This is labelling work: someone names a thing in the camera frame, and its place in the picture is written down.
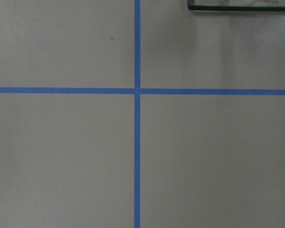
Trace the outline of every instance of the blue line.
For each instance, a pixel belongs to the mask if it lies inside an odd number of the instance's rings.
[[[141,226],[141,1],[134,0],[134,228]]]
[[[141,89],[150,95],[271,95],[285,96],[285,90],[273,89]]]
[[[134,94],[130,88],[0,87],[0,94]]]

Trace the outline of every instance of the rectangular object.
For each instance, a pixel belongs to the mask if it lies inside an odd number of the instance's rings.
[[[285,11],[285,0],[188,0],[189,10]]]

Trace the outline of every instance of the gray floor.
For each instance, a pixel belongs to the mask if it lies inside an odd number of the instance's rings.
[[[1,0],[0,86],[133,88],[133,10]],[[141,10],[142,87],[285,89],[285,13]],[[132,228],[133,102],[0,94],[0,228]],[[141,104],[142,228],[285,228],[285,96]]]

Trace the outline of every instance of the black metal edge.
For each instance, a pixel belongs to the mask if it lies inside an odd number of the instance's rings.
[[[285,7],[246,7],[246,6],[196,6],[188,0],[188,9],[195,11],[270,11],[285,12]]]

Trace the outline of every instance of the vertical blue line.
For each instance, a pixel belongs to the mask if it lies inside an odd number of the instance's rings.
[[[134,228],[141,226],[141,2],[134,0]]]

